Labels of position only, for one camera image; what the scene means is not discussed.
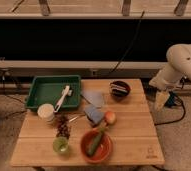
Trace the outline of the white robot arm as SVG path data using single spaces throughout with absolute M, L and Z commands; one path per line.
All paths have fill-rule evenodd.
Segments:
M 191 80 L 191 44 L 175 44 L 166 53 L 167 64 L 149 81 L 157 89 L 154 108 L 159 111 L 182 77 Z

